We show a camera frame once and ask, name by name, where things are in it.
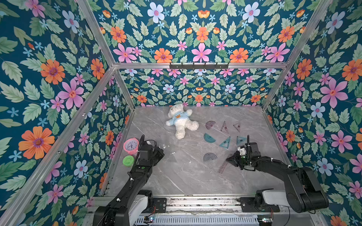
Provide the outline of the teal protractor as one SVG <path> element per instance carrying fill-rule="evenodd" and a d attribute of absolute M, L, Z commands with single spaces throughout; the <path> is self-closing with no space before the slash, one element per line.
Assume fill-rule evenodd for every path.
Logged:
<path fill-rule="evenodd" d="M 204 134 L 204 140 L 208 143 L 214 143 L 216 142 L 216 139 L 213 138 L 212 136 L 210 136 L 209 134 L 205 133 Z"/>

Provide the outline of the purple narrow triangle ruler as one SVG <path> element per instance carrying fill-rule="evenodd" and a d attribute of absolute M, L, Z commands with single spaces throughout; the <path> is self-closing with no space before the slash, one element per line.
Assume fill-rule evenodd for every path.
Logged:
<path fill-rule="evenodd" d="M 223 132 L 229 134 L 226 121 L 224 121 L 224 122 L 222 123 L 222 127 L 221 127 L 221 130 L 220 130 L 220 131 L 223 131 Z"/>

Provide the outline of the purple straight ruler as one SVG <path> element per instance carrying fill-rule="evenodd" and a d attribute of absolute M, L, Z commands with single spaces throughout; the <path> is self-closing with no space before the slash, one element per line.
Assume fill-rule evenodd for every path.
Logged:
<path fill-rule="evenodd" d="M 218 172 L 220 174 L 223 174 L 223 172 L 224 172 L 225 168 L 227 167 L 227 165 L 228 165 L 228 162 L 224 161 L 223 164 L 221 165 L 221 167 L 219 168 Z"/>

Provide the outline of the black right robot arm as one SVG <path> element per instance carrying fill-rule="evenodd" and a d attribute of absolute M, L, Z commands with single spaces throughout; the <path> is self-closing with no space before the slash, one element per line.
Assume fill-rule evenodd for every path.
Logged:
<path fill-rule="evenodd" d="M 255 193 L 253 205 L 258 210 L 276 205 L 303 213 L 329 207 L 327 195 L 312 169 L 294 167 L 281 160 L 262 156 L 257 143 L 250 142 L 249 137 L 226 162 L 240 170 L 267 173 L 284 183 L 284 190 L 264 189 Z"/>

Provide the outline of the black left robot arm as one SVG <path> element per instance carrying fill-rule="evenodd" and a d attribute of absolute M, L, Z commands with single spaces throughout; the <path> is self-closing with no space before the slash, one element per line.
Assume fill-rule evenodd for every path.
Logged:
<path fill-rule="evenodd" d="M 139 140 L 138 153 L 131 170 L 127 172 L 129 179 L 107 205 L 100 206 L 94 213 L 94 226 L 132 226 L 141 213 L 150 207 L 152 191 L 142 188 L 148 182 L 153 167 L 164 157 L 164 151 L 154 140 Z"/>

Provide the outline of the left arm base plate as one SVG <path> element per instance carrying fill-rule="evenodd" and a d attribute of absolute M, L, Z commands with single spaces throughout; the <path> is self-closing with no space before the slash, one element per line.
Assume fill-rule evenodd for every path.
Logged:
<path fill-rule="evenodd" d="M 142 213 L 166 213 L 167 199 L 166 198 L 151 198 L 148 199 L 147 208 Z"/>

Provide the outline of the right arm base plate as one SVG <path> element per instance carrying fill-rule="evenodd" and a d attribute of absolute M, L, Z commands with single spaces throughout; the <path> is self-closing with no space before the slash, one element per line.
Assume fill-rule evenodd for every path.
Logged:
<path fill-rule="evenodd" d="M 252 213 L 252 212 L 263 212 L 263 213 L 278 213 L 280 212 L 280 208 L 277 205 L 266 205 L 264 207 L 257 207 L 255 205 L 254 197 L 240 197 L 237 199 L 240 203 L 241 209 L 243 212 Z"/>

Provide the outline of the teal triangle ruler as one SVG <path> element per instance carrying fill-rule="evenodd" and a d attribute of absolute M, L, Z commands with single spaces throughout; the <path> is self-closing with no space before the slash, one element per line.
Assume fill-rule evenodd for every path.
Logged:
<path fill-rule="evenodd" d="M 243 146 L 245 143 L 247 142 L 247 138 L 246 137 L 240 137 L 240 136 L 237 136 L 236 138 L 236 144 L 237 146 Z"/>
<path fill-rule="evenodd" d="M 230 146 L 231 137 L 225 139 L 219 146 L 225 149 L 228 149 Z"/>

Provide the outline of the purple protractor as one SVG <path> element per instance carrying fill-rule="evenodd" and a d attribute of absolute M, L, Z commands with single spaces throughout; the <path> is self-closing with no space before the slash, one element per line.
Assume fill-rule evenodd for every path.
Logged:
<path fill-rule="evenodd" d="M 205 127 L 206 127 L 207 130 L 210 130 L 210 129 L 212 129 L 212 128 L 215 126 L 215 124 L 216 124 L 215 121 L 207 121 L 207 122 L 205 123 Z"/>

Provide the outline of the purple wide triangle ruler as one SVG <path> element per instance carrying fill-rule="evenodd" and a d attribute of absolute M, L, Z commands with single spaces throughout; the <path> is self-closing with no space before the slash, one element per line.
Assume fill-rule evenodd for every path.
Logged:
<path fill-rule="evenodd" d="M 240 133 L 240 131 L 241 131 L 241 123 L 240 123 L 240 122 L 234 124 L 233 127 L 235 128 L 235 130 L 236 130 L 238 133 Z"/>

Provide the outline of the grey blue protractor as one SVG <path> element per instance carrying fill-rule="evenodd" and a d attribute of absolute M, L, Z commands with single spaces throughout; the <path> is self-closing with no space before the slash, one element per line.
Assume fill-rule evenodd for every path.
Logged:
<path fill-rule="evenodd" d="M 207 153 L 203 156 L 203 161 L 204 162 L 209 162 L 209 161 L 214 161 L 216 160 L 218 157 L 216 154 L 214 153 Z"/>

